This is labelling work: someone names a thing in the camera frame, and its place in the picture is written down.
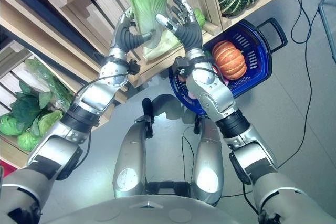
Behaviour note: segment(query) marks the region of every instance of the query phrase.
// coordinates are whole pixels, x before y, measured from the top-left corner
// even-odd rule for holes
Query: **floor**
[[[320,0],[304,0],[311,17]],[[336,0],[326,6],[329,23],[336,38]],[[304,46],[294,44],[290,30],[298,15],[296,0],[274,0],[247,19],[255,25],[274,17],[284,28],[288,45],[273,58],[273,74],[262,84],[243,94],[237,104],[255,125],[273,150],[278,163],[283,162],[299,146],[309,99],[309,84],[304,63]],[[303,40],[307,24],[301,22],[294,32]],[[298,154],[281,172],[288,175],[329,214],[336,217],[336,64],[320,16],[317,15],[308,44],[308,67],[313,86],[305,142]],[[278,42],[275,33],[265,31],[271,45]],[[192,126],[194,115],[181,106],[173,95],[168,78],[156,76],[144,90],[118,106],[110,122],[92,135],[87,160],[66,180],[56,182],[43,211],[42,221],[113,199],[112,176],[118,151],[128,128],[142,113],[141,101],[154,102],[156,118],[154,137],[147,140],[147,178],[182,180],[181,136]],[[185,132],[194,150],[198,136],[192,129]],[[241,193],[238,180],[223,148],[225,186],[223,195]],[[185,148],[186,177],[190,177],[191,152]],[[219,209],[231,214],[242,224],[257,223],[257,216],[242,196],[223,198]]]

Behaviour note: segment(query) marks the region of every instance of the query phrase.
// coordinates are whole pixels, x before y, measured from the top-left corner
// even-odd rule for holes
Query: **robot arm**
[[[67,178],[82,154],[80,144],[112,103],[115,93],[127,83],[128,74],[139,72],[136,61],[126,62],[126,54],[150,40],[154,31],[133,35],[132,9],[119,18],[106,63],[99,78],[74,98],[66,114],[30,153],[27,167],[8,175],[2,184],[0,214],[17,223],[38,223],[55,180]]]
[[[213,72],[202,51],[201,30],[186,0],[174,0],[180,8],[177,22],[157,15],[157,21],[183,43],[186,58],[177,58],[173,71],[188,75],[186,85],[219,127],[232,150],[229,158],[239,179],[253,185],[255,204],[262,224],[336,223],[311,198],[277,170],[274,154],[260,134],[237,108],[230,89]]]

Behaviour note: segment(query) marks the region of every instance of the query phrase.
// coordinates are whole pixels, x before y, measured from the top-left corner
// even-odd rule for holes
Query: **wire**
[[[84,162],[84,160],[87,158],[87,156],[89,154],[89,151],[90,151],[90,147],[91,147],[91,132],[89,134],[88,147],[86,148],[86,153],[85,153],[83,159],[74,167],[74,170],[76,170]]]
[[[250,194],[252,193],[252,191],[247,191],[245,194]],[[224,195],[224,196],[221,196],[220,198],[230,198],[230,197],[237,197],[237,196],[242,196],[244,195],[244,193],[241,193],[241,194],[232,194],[232,195]]]
[[[191,152],[193,154],[193,168],[192,168],[192,171],[191,171],[191,179],[193,178],[193,170],[194,170],[194,163],[195,163],[195,155],[194,155],[194,151],[193,149],[191,148],[191,144],[190,142],[188,141],[188,139],[184,136],[186,130],[190,129],[190,128],[193,128],[193,126],[190,126],[190,127],[187,127],[184,129],[183,131],[183,134],[182,134],[182,137],[181,137],[181,148],[182,148],[182,159],[183,159],[183,177],[184,177],[184,182],[186,182],[186,179],[185,179],[185,160],[184,160],[184,152],[183,152],[183,138],[186,139],[186,141],[188,142],[189,144],[189,147],[191,149]]]
[[[93,80],[93,81],[90,81],[89,83],[87,83],[86,85],[82,86],[74,95],[73,97],[77,97],[78,94],[84,89],[86,88],[87,86],[90,86],[91,84],[97,82],[97,81],[100,81],[100,80],[103,80],[103,79],[107,79],[107,78],[112,78],[112,77],[120,77],[120,76],[127,76],[128,73],[122,73],[122,74],[115,74],[114,76],[104,76],[104,77],[100,77],[96,80]]]
[[[309,41],[309,39],[310,39],[310,36],[311,36],[311,32],[312,32],[312,25],[313,25],[313,23],[314,23],[314,20],[315,20],[315,17],[316,17],[316,15],[317,15],[317,12],[318,12],[318,9],[317,9],[317,11],[315,12],[315,15],[314,15],[314,18],[313,18],[313,20],[312,21],[310,21],[310,19],[309,19],[309,17],[308,17],[308,15],[307,15],[307,13],[306,13],[306,11],[305,11],[305,9],[304,9],[304,7],[303,7],[303,5],[302,5],[302,0],[298,0],[298,2],[299,2],[299,5],[300,5],[300,13],[299,13],[299,16],[298,16],[298,18],[297,18],[297,20],[295,21],[295,23],[294,23],[294,25],[293,25],[293,27],[292,27],[292,30],[291,31],[293,31],[293,28],[295,27],[295,24],[297,23],[297,21],[298,21],[298,19],[299,19],[299,17],[300,17],[300,15],[301,15],[301,11],[303,11],[304,12],[304,14],[305,14],[305,16],[306,16],[306,19],[307,19],[307,21],[308,21],[308,24],[309,24],[309,30],[308,30],[308,33],[307,33],[307,38],[306,38],[306,40],[305,41],[302,41],[302,42],[297,42],[296,40],[294,40],[294,38],[292,37],[292,32],[291,32],[291,37],[292,37],[292,40],[294,41],[294,43],[297,43],[297,44],[305,44],[305,53],[304,53],[304,64],[305,64],[305,67],[306,67],[306,71],[307,71],[307,75],[308,75],[308,81],[309,81],[309,101],[308,101],[308,106],[307,106],[307,109],[306,109],[306,115],[305,115],[305,117],[304,117],[304,127],[303,127],[303,136],[302,136],[302,140],[301,140],[301,142],[300,142],[300,145],[299,145],[299,147],[295,150],[295,152],[293,153],[293,154],[291,154],[284,162],[282,162],[280,165],[279,165],[279,167],[278,168],[281,168],[286,162],[288,162],[288,161],[290,161],[299,151],[300,151],[300,149],[302,148],[302,146],[303,146],[303,143],[304,143],[304,139],[305,139],[305,137],[306,137],[306,129],[307,129],[307,118],[308,118],[308,113],[309,113],[309,109],[310,109],[310,104],[311,104],[311,99],[312,99],[312,84],[311,84],[311,78],[310,78],[310,73],[309,73],[309,68],[308,68],[308,64],[307,64],[307,48],[308,48],[308,41]]]
[[[243,184],[243,195],[244,195],[244,199],[245,201],[250,205],[250,207],[252,208],[252,210],[257,214],[259,215],[257,209],[252,205],[251,201],[248,200],[247,196],[246,196],[246,191],[245,191],[245,184]]]

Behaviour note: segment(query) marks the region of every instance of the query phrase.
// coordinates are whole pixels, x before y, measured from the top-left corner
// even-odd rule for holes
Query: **orange pumpkin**
[[[224,50],[227,48],[236,48],[236,47],[230,41],[222,40],[214,46],[214,48],[212,49],[212,55],[214,56],[219,50]]]
[[[224,43],[213,50],[216,64],[226,79],[237,80],[246,73],[245,58],[240,50],[230,44],[226,44],[226,47],[222,45]]]

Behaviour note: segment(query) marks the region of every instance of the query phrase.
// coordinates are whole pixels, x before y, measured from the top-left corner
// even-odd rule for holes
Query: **blue basket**
[[[260,28],[267,23],[273,25],[281,39],[281,45],[274,49],[270,49],[267,40],[260,31]],[[238,80],[229,81],[228,87],[231,89],[234,97],[240,96],[268,79],[272,74],[272,53],[287,44],[286,35],[274,18],[266,20],[257,27],[246,20],[242,20],[206,43],[203,46],[203,50],[211,52],[215,44],[222,40],[232,42],[237,49],[243,51],[247,66],[247,71],[243,77]],[[174,76],[171,68],[169,69],[169,79],[176,97],[183,103],[183,105],[199,115],[205,114],[205,111],[198,100],[191,99],[188,96],[188,88],[186,84],[180,82],[178,76]]]

